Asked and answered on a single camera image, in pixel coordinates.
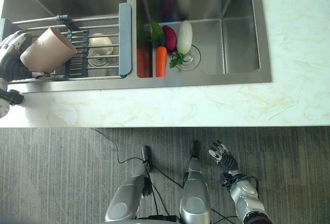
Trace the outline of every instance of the purple radish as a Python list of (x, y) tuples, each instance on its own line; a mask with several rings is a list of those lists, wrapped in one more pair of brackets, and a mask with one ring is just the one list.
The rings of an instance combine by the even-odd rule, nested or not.
[(164, 25), (162, 27), (163, 31), (164, 31), (164, 34), (165, 34), (165, 47), (168, 51), (174, 51), (175, 48), (176, 48), (176, 42), (177, 42), (177, 37), (176, 37), (176, 33), (175, 31), (167, 26), (167, 25)]

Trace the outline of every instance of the white radish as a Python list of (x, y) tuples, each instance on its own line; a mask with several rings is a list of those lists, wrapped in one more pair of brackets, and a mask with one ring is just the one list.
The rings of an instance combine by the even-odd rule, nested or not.
[(179, 29), (179, 36), (177, 39), (177, 51), (183, 55), (190, 51), (192, 44), (192, 27), (191, 24), (185, 20), (181, 23)]

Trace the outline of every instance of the dish drying rack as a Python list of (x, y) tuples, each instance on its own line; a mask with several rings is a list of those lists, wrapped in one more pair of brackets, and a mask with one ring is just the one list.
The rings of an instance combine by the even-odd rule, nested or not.
[[(40, 22), (60, 22), (62, 24), (36, 26)], [(79, 26), (78, 23), (90, 21), (104, 21), (111, 24), (93, 25), (93, 26)], [(42, 75), (39, 78), (24, 79), (20, 81), (12, 81), (11, 84), (17, 83), (32, 83), (39, 81), (79, 81), (90, 79), (112, 79), (112, 78), (125, 78), (132, 71), (132, 48), (131, 48), (131, 6), (128, 3), (119, 4), (119, 14), (110, 15), (106, 17), (91, 17), (81, 19), (71, 19), (69, 15), (58, 15), (52, 18), (34, 19), (26, 21), (12, 22), (17, 26), (28, 24), (29, 28), (21, 28), (25, 31), (31, 32), (38, 30), (46, 30), (49, 27), (57, 29), (66, 29), (61, 32), (78, 50), (78, 53), (69, 59), (63, 66), (64, 70), (55, 70), (51, 74)], [(116, 29), (113, 33), (102, 33), (102, 35), (91, 35), (91, 30), (106, 30)], [(105, 45), (89, 45), (89, 38), (109, 37), (117, 40), (118, 43), (105, 44)], [(102, 47), (117, 47), (118, 50), (115, 54), (110, 55), (89, 55), (90, 49)], [(111, 66), (93, 66), (89, 60), (105, 59), (105, 58), (118, 58), (118, 63)], [(89, 76), (89, 71), (115, 69), (117, 72), (111, 76)]]

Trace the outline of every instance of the robot leg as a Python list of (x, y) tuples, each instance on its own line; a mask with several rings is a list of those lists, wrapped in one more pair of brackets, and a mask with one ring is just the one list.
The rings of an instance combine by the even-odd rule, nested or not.
[(143, 163), (137, 173), (126, 182), (121, 184), (117, 189), (105, 215), (105, 221), (116, 221), (124, 219), (135, 219), (136, 212), (140, 205), (142, 194), (146, 193), (145, 189), (151, 187), (149, 178), (147, 178), (146, 169), (151, 170), (151, 151), (150, 147), (143, 146), (141, 148)]
[(191, 145), (191, 160), (181, 198), (180, 214), (185, 224), (210, 224), (210, 197), (198, 161), (198, 141), (193, 141)]

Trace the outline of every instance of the gray rack handle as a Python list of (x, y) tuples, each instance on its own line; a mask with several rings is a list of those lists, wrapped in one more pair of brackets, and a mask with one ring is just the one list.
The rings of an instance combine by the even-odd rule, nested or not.
[(128, 3), (119, 4), (119, 76), (132, 71), (132, 9)]

